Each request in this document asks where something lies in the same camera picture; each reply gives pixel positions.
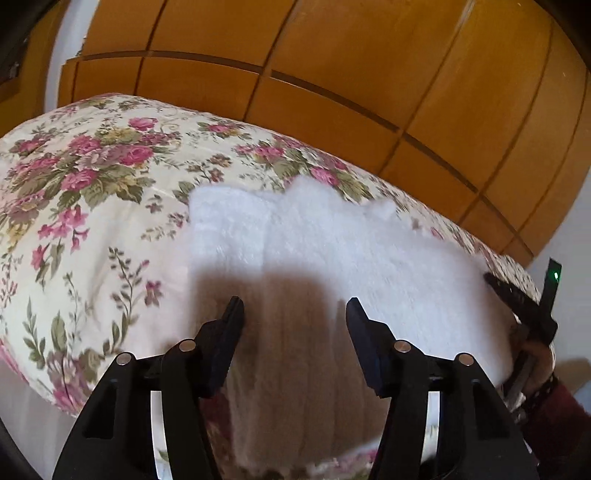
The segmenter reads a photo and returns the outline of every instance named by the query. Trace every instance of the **white sheet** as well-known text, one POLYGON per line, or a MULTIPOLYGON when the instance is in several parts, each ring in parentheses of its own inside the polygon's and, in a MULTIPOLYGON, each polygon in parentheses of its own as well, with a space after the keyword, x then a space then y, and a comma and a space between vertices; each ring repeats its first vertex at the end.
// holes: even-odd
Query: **white sheet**
POLYGON ((189 208, 196 319, 216 318, 231 294, 246 307, 228 378, 240 465, 307 465, 379 439, 389 401, 365 385, 351 297, 426 354, 471 352, 494 384, 511 372, 514 319, 486 268, 409 231, 393 202, 355 205, 301 177, 285 194, 197 187, 189 208))
POLYGON ((75 419, 43 400, 2 361, 0 417, 31 466, 50 480, 75 419))

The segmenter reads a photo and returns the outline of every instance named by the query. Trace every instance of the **bracelet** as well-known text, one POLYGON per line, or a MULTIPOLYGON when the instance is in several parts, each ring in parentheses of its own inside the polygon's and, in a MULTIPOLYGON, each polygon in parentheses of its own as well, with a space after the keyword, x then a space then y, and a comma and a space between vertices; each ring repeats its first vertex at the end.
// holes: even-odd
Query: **bracelet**
POLYGON ((535 392, 530 398, 528 398, 522 405, 522 408, 528 417, 531 417, 540 405, 546 401, 546 399, 552 395, 552 392, 558 386, 558 377, 552 373, 550 378, 542 385, 537 392, 535 392))

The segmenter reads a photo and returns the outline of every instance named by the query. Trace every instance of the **floral bedspread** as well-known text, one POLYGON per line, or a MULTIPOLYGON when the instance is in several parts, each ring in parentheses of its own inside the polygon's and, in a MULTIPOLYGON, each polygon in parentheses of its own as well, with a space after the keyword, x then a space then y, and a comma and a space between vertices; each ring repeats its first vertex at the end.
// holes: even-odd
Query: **floral bedspread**
MULTIPOLYGON (((311 175, 351 202, 387 197, 409 228, 539 296, 513 259, 383 180, 293 138, 153 100, 105 95, 30 120, 0 139, 0 175, 0 357, 72 415, 118 353, 158 355, 195 334, 183 242, 198 184, 281 192, 311 175)), ((224 475, 242 475, 223 395, 205 412, 224 475)), ((351 476, 371 461, 281 475, 351 476)))

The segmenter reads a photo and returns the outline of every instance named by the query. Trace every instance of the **red sleeve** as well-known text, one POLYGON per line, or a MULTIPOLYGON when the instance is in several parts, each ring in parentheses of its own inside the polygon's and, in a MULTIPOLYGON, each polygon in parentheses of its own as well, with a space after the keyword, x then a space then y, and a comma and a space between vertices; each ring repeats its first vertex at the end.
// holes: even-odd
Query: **red sleeve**
POLYGON ((538 460, 544 463, 572 453, 587 429, 591 429, 591 417, 567 388, 558 384, 522 431, 538 460))

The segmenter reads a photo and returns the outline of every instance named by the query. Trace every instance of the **black device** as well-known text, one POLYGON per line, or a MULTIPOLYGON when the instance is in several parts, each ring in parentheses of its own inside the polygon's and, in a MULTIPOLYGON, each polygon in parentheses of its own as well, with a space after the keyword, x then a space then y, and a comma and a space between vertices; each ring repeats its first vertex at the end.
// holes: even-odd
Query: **black device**
POLYGON ((66 440, 54 480, 155 480, 150 392, 162 392, 174 480, 221 480, 199 398, 223 385, 244 325, 244 304, 232 297, 219 320, 164 355, 120 353, 90 395, 66 440))
POLYGON ((440 392, 441 406, 428 478, 539 478, 521 432, 472 355, 460 353, 454 360, 425 355, 397 340, 386 324, 370 320, 356 298, 347 303, 346 318, 367 385, 392 398, 369 480, 418 478, 429 391, 440 392))
MULTIPOLYGON (((164 355, 136 359, 120 353, 76 420, 53 480, 156 480, 150 417, 155 390, 162 392, 174 480, 221 480, 199 399, 223 385, 244 321, 243 302, 232 297, 221 319, 164 355)), ((346 323, 366 383, 392 399, 369 480, 538 479, 521 432, 472 355, 425 355, 397 340, 386 324, 370 320, 356 298, 347 303, 346 323), (440 392, 441 399, 431 470, 420 466, 429 391, 440 392)), ((588 463, 586 450, 579 450, 575 456, 588 463)), ((22 455, 17 461, 26 463, 22 455)), ((587 479, 583 463, 569 467, 575 474, 557 478, 587 479)), ((7 470, 18 474, 11 480, 33 479, 27 468, 17 467, 7 470)))
MULTIPOLYGON (((484 278, 499 298, 519 318, 519 321, 529 329, 527 338, 550 345, 558 330, 558 323, 552 318, 552 308, 561 273, 562 265, 550 258, 539 304, 515 284, 500 280, 492 273, 485 273, 484 278)), ((519 393, 534 367, 535 358, 526 352, 520 352, 515 360, 511 376, 503 384, 503 394, 508 405, 516 403, 519 393)))

